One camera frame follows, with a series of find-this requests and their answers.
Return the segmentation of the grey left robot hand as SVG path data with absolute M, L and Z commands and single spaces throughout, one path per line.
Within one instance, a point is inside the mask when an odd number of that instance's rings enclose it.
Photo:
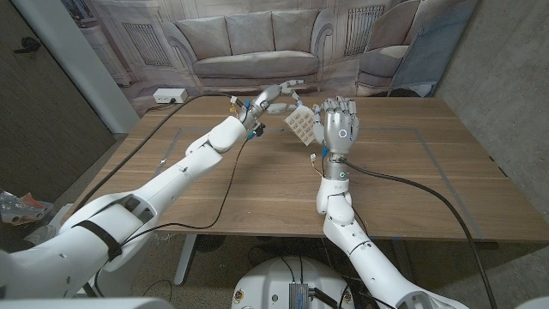
M 281 110 L 279 106 L 271 107 L 281 95 L 291 95 L 296 100 L 296 106 L 303 104 L 293 86 L 303 84 L 304 80 L 289 80 L 281 84 L 272 85 L 263 90 L 250 104 L 244 104 L 241 108 L 239 120 L 247 130 L 256 126 L 256 121 L 266 112 L 277 114 Z

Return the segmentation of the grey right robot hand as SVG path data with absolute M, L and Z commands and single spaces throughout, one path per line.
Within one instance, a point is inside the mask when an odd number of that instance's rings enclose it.
M 312 131 L 315 140 L 334 154 L 347 155 L 359 134 L 359 118 L 353 99 L 337 96 L 314 105 Z

